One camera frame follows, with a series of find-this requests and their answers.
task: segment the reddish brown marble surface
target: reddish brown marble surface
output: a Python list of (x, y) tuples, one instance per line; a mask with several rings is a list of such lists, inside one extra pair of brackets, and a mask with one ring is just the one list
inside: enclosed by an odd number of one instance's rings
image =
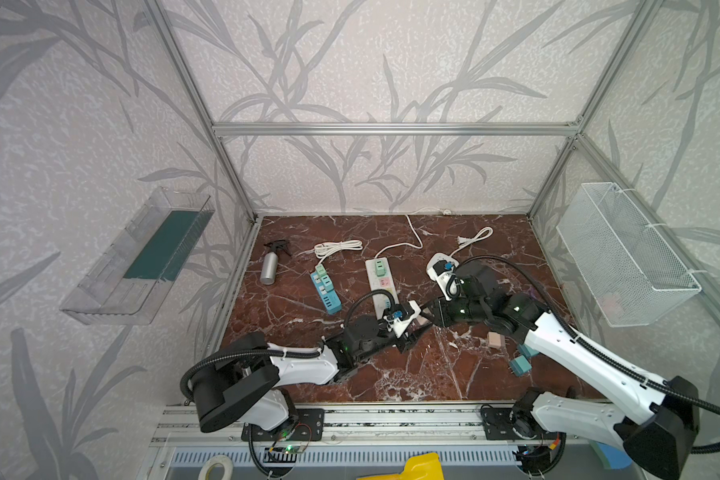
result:
[[(487, 240), (469, 246), (455, 255), (465, 260), (474, 255), (504, 255), (522, 265), (542, 283), (558, 308), (569, 319), (562, 294), (546, 264), (536, 237), (522, 215), (412, 216), (413, 226), (423, 240), (422, 250), (399, 246), (384, 252), (397, 285), (400, 301), (424, 303), (440, 295), (439, 288), (425, 269), (436, 252), (450, 254), (457, 237), (471, 237), (484, 226), (494, 233)], [(277, 280), (266, 286), (259, 282), (261, 263), (267, 249), (264, 243), (290, 240), (292, 258), (280, 255)], [(343, 306), (331, 316), (325, 312), (309, 278), (317, 260), (303, 253), (323, 241), (362, 240), (365, 249), (344, 251), (325, 260)], [(369, 291), (365, 260), (381, 248), (399, 242), (416, 244), (405, 216), (272, 216), (266, 217), (256, 241), (251, 262), (222, 345), (248, 332), (263, 331), (269, 342), (287, 346), (313, 346), (320, 337), (339, 331), (347, 308), (354, 299)], [(492, 264), (499, 282), (512, 292), (537, 296), (517, 272), (503, 264)], [(371, 302), (357, 313), (373, 312)], [(457, 326), (451, 330), (430, 329), (404, 355), (390, 348), (375, 356), (347, 382), (336, 386), (301, 384), (289, 386), (296, 402), (369, 402), (393, 400), (512, 400), (529, 386), (539, 386), (564, 395), (575, 386), (579, 395), (599, 396), (571, 372), (545, 356), (531, 360), (533, 369), (523, 377), (509, 371), (509, 360), (518, 355), (516, 345), (507, 339), (502, 349), (487, 345), (488, 329), (483, 325)]]

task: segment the black spray nozzle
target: black spray nozzle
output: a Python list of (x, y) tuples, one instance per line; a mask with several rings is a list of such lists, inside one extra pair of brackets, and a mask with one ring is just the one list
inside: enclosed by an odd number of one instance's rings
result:
[(270, 252), (278, 253), (279, 250), (282, 250), (288, 256), (292, 256), (290, 252), (288, 252), (288, 240), (275, 240), (273, 242), (269, 242), (268, 244), (264, 244), (264, 246), (269, 247)]

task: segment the leaf pattern wallpaper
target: leaf pattern wallpaper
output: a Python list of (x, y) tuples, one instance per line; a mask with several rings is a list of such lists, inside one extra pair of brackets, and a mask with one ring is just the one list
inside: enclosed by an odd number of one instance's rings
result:
[[(637, 2), (164, 4), (217, 122), (566, 122), (576, 119)], [(225, 144), (263, 212), (523, 213), (562, 139)]]
[[(250, 229), (141, 2), (0, 0), (0, 479), (129, 478)], [(157, 186), (216, 212), (149, 326), (62, 299)]]
[[(720, 284), (720, 2), (664, 2), (586, 133)], [(602, 318), (555, 230), (587, 181), (604, 179), (574, 154), (534, 218), (568, 305), (592, 338), (720, 405), (720, 327), (698, 299), (651, 326)], [(698, 442), (720, 439), (720, 418), (701, 424)], [(717, 480), (720, 456), (692, 456), (683, 478)]]

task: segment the transparent tray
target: transparent tray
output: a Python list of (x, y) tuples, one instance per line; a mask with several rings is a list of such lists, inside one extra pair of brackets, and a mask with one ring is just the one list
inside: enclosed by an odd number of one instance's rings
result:
[(617, 184), (582, 184), (557, 231), (611, 326), (649, 325), (700, 292)]
[(214, 212), (208, 194), (156, 188), (61, 311), (86, 325), (150, 324)]

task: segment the robotic arm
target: robotic arm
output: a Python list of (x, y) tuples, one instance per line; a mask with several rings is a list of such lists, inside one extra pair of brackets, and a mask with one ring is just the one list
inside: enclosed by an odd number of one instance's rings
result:
[[(474, 261), (481, 259), (518, 269), (546, 304), (526, 293), (509, 295), (492, 269)], [(698, 408), (720, 415), (719, 407), (699, 400), (689, 381), (679, 376), (666, 380), (640, 369), (574, 330), (543, 288), (517, 265), (500, 256), (477, 256), (459, 265), (437, 254), (427, 273), (443, 296), (421, 307), (412, 301), (396, 304), (390, 293), (374, 290), (349, 309), (343, 330), (323, 337), (317, 348), (277, 346), (254, 332), (193, 366), (182, 377), (181, 388), (195, 402), (200, 429), (213, 432), (241, 421), (287, 438), (298, 424), (297, 411), (287, 392), (276, 387), (343, 382), (389, 346), (409, 350), (432, 325), (448, 328), (482, 322), (556, 360), (612, 402), (587, 402), (529, 389), (512, 410), (513, 428), (519, 434), (530, 437), (542, 429), (590, 438), (624, 450), (646, 471), (668, 480), (679, 478), (689, 454), (720, 452), (720, 442), (693, 447)], [(386, 295), (392, 307), (381, 319), (369, 315), (352, 319), (357, 307), (373, 295)], [(425, 324), (417, 330), (409, 328), (423, 319)]]

